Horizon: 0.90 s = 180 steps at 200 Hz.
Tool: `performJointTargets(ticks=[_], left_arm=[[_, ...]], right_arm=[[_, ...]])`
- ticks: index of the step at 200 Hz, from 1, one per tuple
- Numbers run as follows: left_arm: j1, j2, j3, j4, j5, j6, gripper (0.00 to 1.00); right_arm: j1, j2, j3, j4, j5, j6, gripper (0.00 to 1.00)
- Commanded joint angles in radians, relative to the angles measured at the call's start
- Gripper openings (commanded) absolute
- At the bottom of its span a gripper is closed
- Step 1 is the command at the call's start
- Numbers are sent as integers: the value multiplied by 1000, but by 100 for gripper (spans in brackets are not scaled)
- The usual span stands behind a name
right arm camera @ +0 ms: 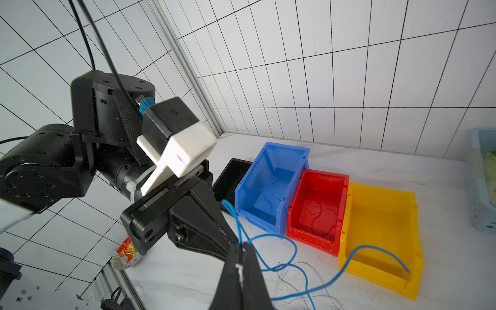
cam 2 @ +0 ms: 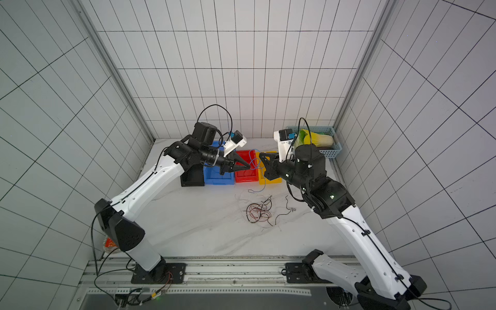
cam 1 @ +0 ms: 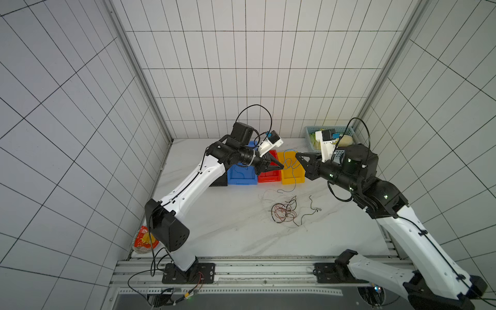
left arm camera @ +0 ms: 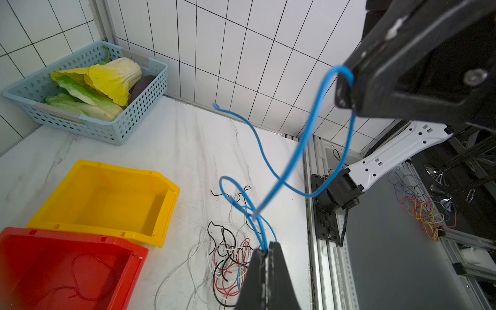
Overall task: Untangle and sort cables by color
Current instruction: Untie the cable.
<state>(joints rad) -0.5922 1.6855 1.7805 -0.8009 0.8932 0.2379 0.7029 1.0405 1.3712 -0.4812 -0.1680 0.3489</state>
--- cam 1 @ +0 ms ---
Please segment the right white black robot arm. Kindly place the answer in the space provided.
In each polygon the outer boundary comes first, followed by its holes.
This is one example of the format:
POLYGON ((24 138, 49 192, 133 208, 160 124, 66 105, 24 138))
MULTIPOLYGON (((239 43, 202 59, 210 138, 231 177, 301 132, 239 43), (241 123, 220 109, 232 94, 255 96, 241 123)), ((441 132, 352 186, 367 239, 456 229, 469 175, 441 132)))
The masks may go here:
POLYGON ((347 249, 336 260, 337 273, 377 284, 405 298, 414 309, 474 309, 487 283, 461 268, 422 225, 394 184, 377 178, 378 156, 363 144, 343 148, 340 161, 316 153, 296 153, 309 180, 348 191, 350 200, 400 244, 415 266, 399 269, 347 249))

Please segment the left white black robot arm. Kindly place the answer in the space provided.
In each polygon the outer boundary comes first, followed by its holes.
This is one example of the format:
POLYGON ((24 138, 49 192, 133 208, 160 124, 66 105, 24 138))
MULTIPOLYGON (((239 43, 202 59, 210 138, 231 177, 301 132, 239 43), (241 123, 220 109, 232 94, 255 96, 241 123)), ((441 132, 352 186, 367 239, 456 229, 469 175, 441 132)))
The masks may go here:
POLYGON ((174 267, 189 272, 197 263, 194 254, 181 250, 190 230, 182 223, 190 207, 210 185, 234 165, 253 167, 255 174, 280 171, 284 168, 270 150, 280 147, 283 140, 276 131, 259 147, 249 147, 254 128, 236 122, 231 134, 227 134, 206 148, 204 156, 195 169, 173 191, 161 200, 149 200, 145 205, 148 232, 164 245, 174 267))

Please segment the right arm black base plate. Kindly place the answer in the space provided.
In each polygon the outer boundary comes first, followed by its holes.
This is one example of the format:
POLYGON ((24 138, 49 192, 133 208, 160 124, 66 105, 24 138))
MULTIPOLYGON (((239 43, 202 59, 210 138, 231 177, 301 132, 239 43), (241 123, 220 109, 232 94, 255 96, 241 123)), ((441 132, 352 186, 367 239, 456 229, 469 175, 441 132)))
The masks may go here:
POLYGON ((365 280, 355 278, 348 268, 350 260, 358 255, 351 249, 346 249, 332 263, 315 263, 313 275, 319 284, 367 284, 365 280))

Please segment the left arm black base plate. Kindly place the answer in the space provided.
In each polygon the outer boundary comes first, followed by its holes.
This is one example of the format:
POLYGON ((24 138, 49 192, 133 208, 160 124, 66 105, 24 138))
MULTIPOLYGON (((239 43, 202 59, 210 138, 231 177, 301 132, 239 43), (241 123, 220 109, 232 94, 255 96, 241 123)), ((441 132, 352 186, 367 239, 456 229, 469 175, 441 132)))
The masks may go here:
POLYGON ((182 271, 173 263, 164 268, 163 284, 212 284, 214 282, 216 265, 214 263, 193 263, 187 270, 182 271))

